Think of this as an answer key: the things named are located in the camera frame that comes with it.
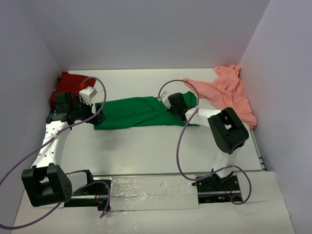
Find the green t-shirt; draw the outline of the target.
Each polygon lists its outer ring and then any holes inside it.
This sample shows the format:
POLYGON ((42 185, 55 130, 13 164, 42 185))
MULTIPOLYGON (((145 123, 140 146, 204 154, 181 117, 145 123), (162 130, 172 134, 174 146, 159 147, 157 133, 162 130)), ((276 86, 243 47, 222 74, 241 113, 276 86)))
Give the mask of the green t-shirt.
POLYGON ((106 119, 95 130, 119 130, 145 126, 184 126, 156 97, 131 97, 107 101, 102 108, 106 119))

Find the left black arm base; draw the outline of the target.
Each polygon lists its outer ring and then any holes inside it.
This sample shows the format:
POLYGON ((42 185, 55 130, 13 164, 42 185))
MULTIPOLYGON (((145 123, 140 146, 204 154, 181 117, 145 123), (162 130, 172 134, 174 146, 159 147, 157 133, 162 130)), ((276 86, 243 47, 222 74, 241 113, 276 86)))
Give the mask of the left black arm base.
POLYGON ((108 189, 111 187, 110 176, 92 175, 90 170, 78 170, 66 174, 72 183, 71 200, 65 202, 65 208, 96 207, 98 211, 108 212, 108 189))

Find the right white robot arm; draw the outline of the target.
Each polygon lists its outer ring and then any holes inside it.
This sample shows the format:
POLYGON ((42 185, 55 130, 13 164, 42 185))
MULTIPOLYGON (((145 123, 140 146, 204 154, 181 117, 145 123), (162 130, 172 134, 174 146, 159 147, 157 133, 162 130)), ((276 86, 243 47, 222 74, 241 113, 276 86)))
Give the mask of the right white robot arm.
POLYGON ((229 184, 237 154, 249 133, 233 108, 223 110, 199 109, 198 106, 188 106, 181 93, 170 95, 164 92, 160 101, 187 127, 190 124, 205 126, 211 129, 218 147, 218 154, 210 178, 212 186, 222 191, 229 184))

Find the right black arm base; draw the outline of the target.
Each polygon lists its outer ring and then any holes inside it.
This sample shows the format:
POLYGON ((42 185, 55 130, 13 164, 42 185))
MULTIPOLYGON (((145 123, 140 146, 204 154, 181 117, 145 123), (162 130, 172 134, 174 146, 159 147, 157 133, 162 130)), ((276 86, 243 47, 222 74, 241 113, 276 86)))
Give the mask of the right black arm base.
POLYGON ((233 173, 223 179, 218 179, 216 175, 213 175, 204 180, 193 182, 192 186, 197 188, 200 204, 232 201, 241 203, 243 201, 237 176, 233 173))

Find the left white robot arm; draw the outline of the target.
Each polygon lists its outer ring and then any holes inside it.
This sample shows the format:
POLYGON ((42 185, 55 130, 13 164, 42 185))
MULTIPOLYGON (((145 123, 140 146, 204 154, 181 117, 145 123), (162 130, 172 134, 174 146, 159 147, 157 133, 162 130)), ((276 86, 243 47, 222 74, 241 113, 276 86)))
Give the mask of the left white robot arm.
POLYGON ((82 89, 78 95, 57 93, 56 103, 46 118, 42 148, 30 169, 22 172, 21 179, 34 207, 68 202, 72 196, 72 183, 60 167, 66 139, 76 121, 100 125, 105 116, 92 112, 95 88, 82 89))

